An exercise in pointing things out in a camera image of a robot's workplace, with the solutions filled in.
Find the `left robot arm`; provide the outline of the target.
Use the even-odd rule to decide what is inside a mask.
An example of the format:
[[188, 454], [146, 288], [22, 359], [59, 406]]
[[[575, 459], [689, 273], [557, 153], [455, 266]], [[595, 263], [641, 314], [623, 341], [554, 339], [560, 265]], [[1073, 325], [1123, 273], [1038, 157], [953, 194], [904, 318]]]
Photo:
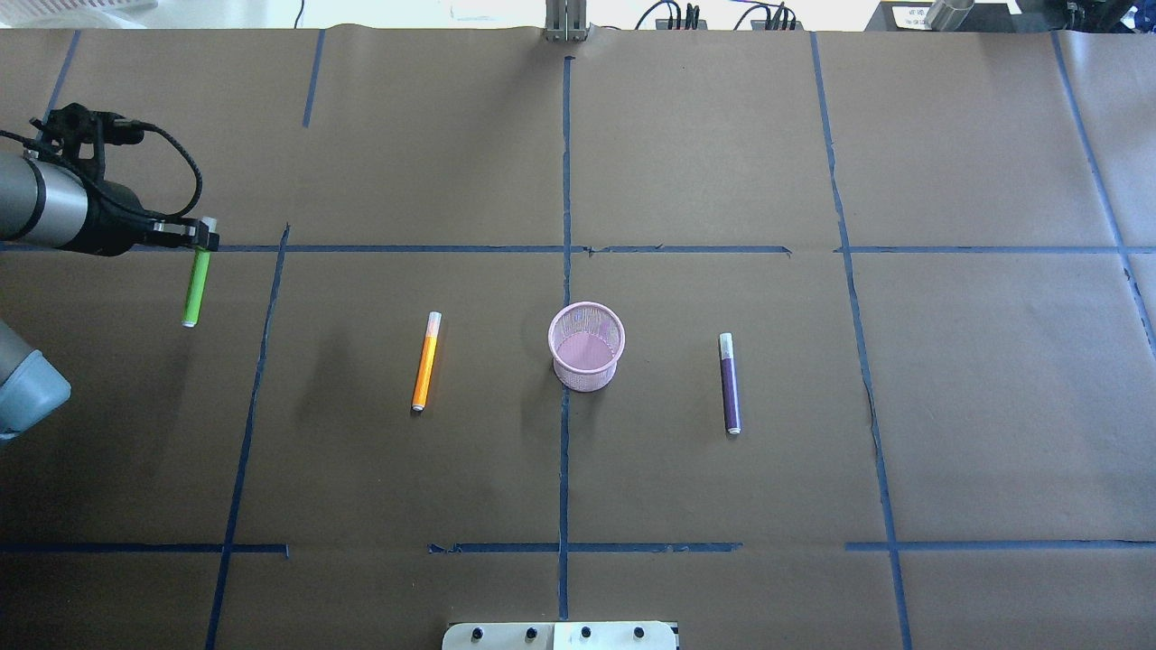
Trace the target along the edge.
[[[181, 325], [193, 328], [208, 269], [218, 251], [214, 217], [140, 217], [129, 189], [99, 180], [95, 189], [45, 155], [3, 153], [1, 173], [3, 242], [53, 248], [76, 254], [126, 254], [134, 246], [190, 248], [193, 272]], [[8, 322], [1, 325], [1, 441], [17, 440], [71, 399], [71, 383], [44, 353]]]

